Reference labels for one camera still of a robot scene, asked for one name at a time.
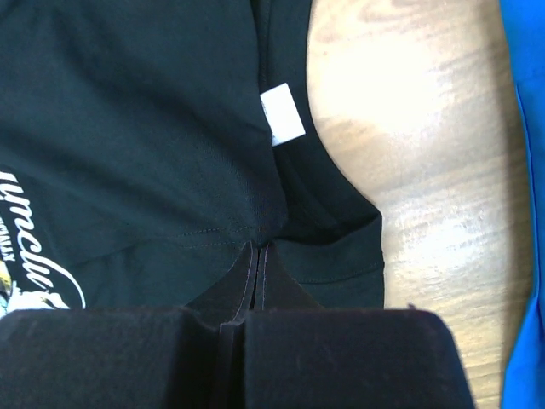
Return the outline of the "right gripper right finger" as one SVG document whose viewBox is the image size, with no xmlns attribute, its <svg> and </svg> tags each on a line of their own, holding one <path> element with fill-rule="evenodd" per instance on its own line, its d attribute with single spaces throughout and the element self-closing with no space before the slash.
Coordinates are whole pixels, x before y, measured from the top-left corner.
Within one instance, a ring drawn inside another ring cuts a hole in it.
<svg viewBox="0 0 545 409">
<path fill-rule="evenodd" d="M 248 408 L 471 408 L 453 336 L 438 315 L 405 309 L 278 309 L 292 298 L 276 250 L 259 253 L 244 323 Z"/>
</svg>

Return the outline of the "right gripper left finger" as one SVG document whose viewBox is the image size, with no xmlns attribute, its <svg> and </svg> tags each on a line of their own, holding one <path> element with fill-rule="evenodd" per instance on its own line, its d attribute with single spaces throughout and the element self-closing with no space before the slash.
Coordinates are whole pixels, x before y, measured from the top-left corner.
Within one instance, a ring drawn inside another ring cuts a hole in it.
<svg viewBox="0 0 545 409">
<path fill-rule="evenodd" d="M 241 408 L 246 245 L 190 308 L 20 311 L 1 322 L 4 408 Z"/>
</svg>

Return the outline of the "black floral print t-shirt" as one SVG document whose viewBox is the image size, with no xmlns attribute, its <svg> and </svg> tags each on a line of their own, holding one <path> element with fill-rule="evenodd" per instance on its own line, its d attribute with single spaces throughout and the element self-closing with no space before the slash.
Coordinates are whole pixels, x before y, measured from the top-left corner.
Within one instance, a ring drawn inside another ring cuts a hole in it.
<svg viewBox="0 0 545 409">
<path fill-rule="evenodd" d="M 1 312 L 382 308 L 307 93 L 309 1 L 1 4 Z"/>
</svg>

